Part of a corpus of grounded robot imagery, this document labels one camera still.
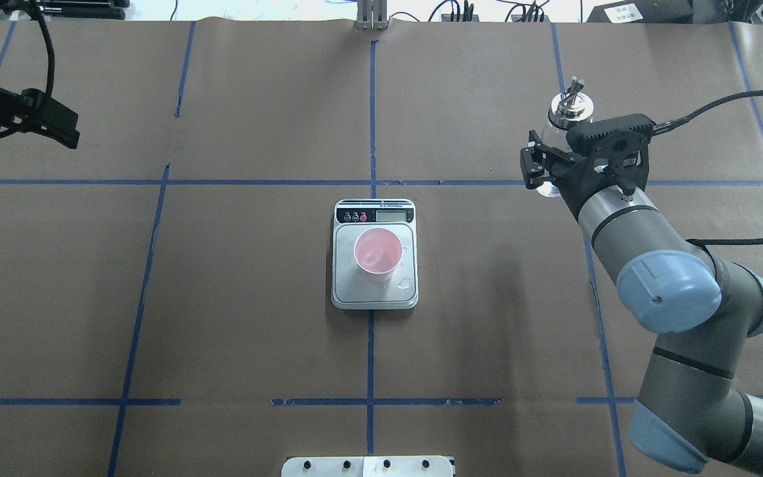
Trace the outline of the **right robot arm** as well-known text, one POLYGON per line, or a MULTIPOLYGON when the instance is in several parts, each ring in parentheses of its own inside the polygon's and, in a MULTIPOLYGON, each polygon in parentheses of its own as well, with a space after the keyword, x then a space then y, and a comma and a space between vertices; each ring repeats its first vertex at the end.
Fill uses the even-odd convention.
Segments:
POLYGON ((745 342, 763 333, 763 278, 676 232, 645 193, 645 146, 619 132, 596 158, 532 131, 521 171, 528 188, 559 190, 624 308, 656 335, 633 447, 682 473, 715 460, 763 476, 763 399, 733 387, 745 342))

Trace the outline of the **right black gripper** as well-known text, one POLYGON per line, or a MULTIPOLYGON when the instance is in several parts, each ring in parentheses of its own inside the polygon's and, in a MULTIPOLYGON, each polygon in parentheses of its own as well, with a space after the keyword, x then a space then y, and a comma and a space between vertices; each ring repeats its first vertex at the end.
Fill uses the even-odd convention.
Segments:
POLYGON ((533 147, 520 151, 524 185, 536 190, 553 184, 575 219, 585 203, 605 189, 605 176, 594 172, 591 161, 570 153, 566 130, 530 130, 528 142, 533 147))

